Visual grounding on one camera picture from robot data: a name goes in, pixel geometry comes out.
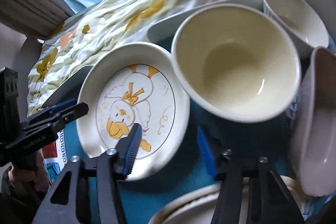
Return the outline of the person's left hand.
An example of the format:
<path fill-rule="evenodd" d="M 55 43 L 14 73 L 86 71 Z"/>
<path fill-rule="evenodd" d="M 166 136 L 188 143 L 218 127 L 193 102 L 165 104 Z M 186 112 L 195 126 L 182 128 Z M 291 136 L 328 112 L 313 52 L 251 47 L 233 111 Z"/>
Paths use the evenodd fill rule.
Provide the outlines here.
<path fill-rule="evenodd" d="M 9 170 L 9 180 L 15 191 L 19 194 L 26 193 L 24 182 L 33 182 L 34 189 L 37 192 L 47 192 L 50 187 L 49 176 L 45 168 L 44 158 L 41 151 L 35 153 L 36 171 L 17 169 L 14 166 Z"/>

